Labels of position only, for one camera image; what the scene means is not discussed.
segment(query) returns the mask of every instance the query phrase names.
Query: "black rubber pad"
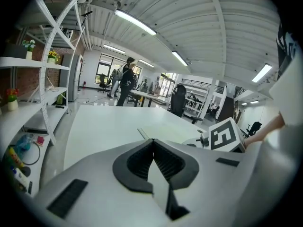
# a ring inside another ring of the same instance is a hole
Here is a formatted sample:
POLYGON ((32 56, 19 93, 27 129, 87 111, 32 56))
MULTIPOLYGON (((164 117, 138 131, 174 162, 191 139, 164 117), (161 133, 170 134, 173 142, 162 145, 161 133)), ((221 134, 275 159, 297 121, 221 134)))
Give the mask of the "black rubber pad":
POLYGON ((225 159, 225 158, 221 158, 221 157, 216 159, 216 162, 226 164, 229 166, 234 166, 234 167, 237 167, 238 164, 240 163, 239 161, 229 160, 229 159, 225 159))
POLYGON ((86 181, 74 179, 47 209, 58 217, 65 218, 87 183, 86 181))

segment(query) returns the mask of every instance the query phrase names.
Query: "white table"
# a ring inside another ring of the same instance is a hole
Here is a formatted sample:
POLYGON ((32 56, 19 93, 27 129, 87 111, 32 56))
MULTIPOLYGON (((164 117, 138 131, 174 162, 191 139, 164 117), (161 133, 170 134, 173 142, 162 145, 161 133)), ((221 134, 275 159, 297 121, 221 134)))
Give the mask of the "white table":
POLYGON ((188 139, 200 138, 199 127, 163 108, 81 105, 68 137, 64 170, 88 155, 143 140, 138 128, 165 122, 188 139))
MULTIPOLYGON (((152 100, 153 100, 153 99, 159 99, 157 96, 153 96, 153 95, 151 95, 151 94, 144 93, 144 92, 137 91, 137 90, 131 90, 131 93, 143 97, 143 100, 142 100, 142 103, 141 103, 141 107, 143 107, 145 98, 149 98, 149 99, 150 99, 150 101, 149 101, 149 103, 148 103, 148 106, 147 106, 148 108, 151 106, 152 100)), ((138 100, 139 100, 139 98, 136 98, 135 103, 134 103, 134 106, 135 106, 135 107, 137 107, 138 100)))

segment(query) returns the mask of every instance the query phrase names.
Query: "person's arm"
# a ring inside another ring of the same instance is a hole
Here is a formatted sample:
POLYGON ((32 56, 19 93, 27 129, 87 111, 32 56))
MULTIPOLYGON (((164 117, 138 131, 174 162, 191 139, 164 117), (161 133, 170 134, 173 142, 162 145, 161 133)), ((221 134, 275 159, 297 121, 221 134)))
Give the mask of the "person's arm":
POLYGON ((279 114, 277 117, 273 118, 263 129, 259 130, 255 135, 245 139, 245 147, 247 148, 249 144, 262 141, 265 136, 273 130, 280 129, 285 125, 282 115, 279 114))

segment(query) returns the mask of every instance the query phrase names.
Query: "black jacket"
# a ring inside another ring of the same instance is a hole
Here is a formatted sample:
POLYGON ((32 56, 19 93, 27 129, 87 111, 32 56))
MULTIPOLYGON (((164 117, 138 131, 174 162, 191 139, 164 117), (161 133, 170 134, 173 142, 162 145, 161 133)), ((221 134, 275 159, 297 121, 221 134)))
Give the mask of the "black jacket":
POLYGON ((121 86, 134 87, 134 72, 128 68, 128 65, 123 67, 123 77, 121 80, 121 86))

